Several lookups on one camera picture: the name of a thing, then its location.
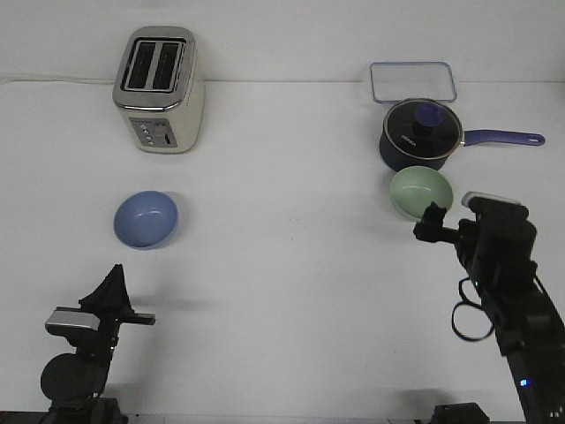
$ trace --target white table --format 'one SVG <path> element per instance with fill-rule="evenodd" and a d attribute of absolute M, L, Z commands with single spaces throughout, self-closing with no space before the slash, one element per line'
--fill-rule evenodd
<path fill-rule="evenodd" d="M 469 190 L 520 200 L 532 258 L 565 314 L 565 85 L 461 83 L 465 129 L 543 133 L 542 148 L 459 148 L 442 168 Z M 413 418 L 478 402 L 521 420 L 493 338 L 466 344 L 449 317 L 464 276 L 452 246 L 418 242 L 388 198 L 385 113 L 361 83 L 207 83 L 199 142 L 134 147 L 111 86 L 0 87 L 0 408 L 46 410 L 45 364 L 72 352 L 43 328 L 123 263 L 133 307 L 105 395 L 124 412 Z M 122 245 L 120 202 L 170 193 L 181 223 L 157 250 Z M 458 203 L 446 224 L 472 217 Z M 486 328 L 480 313 L 462 326 Z"/>

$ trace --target saucepan handle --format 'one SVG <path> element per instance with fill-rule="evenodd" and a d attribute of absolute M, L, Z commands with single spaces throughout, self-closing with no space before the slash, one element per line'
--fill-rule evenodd
<path fill-rule="evenodd" d="M 510 143 L 525 146 L 543 146 L 546 138 L 541 134 L 531 132 L 513 132 L 500 130 L 471 130 L 464 132 L 464 146 L 473 146 L 479 143 Z"/>

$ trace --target lid knob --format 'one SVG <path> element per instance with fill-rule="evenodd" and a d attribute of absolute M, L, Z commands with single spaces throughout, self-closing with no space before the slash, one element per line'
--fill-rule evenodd
<path fill-rule="evenodd" d="M 416 108 L 416 120 L 420 125 L 434 127 L 443 121 L 441 106 L 433 102 L 423 102 Z"/>

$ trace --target white wall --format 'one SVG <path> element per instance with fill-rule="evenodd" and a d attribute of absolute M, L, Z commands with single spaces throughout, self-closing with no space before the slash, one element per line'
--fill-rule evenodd
<path fill-rule="evenodd" d="M 4 0 L 0 74 L 114 79 L 130 34 L 191 29 L 207 80 L 361 80 L 445 60 L 457 80 L 565 80 L 563 0 Z"/>

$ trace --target toaster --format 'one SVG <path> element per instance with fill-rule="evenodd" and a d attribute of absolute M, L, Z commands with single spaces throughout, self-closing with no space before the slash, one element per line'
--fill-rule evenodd
<path fill-rule="evenodd" d="M 180 153 L 198 137 L 204 107 L 196 41 L 178 26 L 146 26 L 125 48 L 112 98 L 138 148 Z"/>

